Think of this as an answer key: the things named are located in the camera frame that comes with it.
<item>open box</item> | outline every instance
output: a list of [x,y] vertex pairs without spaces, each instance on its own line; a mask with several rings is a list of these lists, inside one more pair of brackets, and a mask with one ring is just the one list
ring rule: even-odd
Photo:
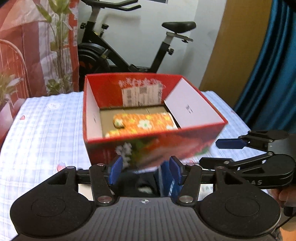
[[[116,113],[169,112],[178,129],[105,137]],[[86,75],[83,138],[91,164],[124,163],[143,168],[204,153],[227,124],[206,97],[181,75],[111,73]]]

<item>plaid tablecloth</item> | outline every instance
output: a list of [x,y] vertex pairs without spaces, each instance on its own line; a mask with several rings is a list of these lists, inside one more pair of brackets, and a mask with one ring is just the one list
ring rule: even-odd
[[[214,92],[204,93],[228,120],[219,138],[237,138],[249,128]],[[82,138],[83,93],[30,98],[21,107],[0,153],[0,240],[17,233],[9,217],[12,203],[57,172],[57,165],[88,169],[89,158]],[[241,160],[261,154],[250,148],[219,150],[213,145],[202,156]],[[195,162],[202,156],[188,158]],[[201,195],[209,187],[202,186]]]

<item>silver screw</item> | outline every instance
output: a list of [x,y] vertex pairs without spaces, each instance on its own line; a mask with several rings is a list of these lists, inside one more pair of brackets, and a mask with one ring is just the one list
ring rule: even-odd
[[184,203],[191,203],[193,202],[193,197],[185,195],[185,196],[179,197],[179,200]]
[[98,197],[98,201],[100,203],[109,203],[112,201],[112,198],[109,196],[100,196],[100,197]]

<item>orange floral oven mitt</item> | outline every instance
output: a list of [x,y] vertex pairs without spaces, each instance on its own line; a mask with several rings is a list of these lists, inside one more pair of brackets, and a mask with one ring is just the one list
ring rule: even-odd
[[114,115],[113,124],[117,129],[109,131],[105,137],[177,129],[173,117],[167,112],[147,115],[120,113]]

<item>bike seat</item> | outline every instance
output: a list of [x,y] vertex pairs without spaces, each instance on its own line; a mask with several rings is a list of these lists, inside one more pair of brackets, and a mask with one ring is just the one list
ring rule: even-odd
[[195,22],[165,22],[162,27],[173,31],[176,34],[185,33],[196,28]]

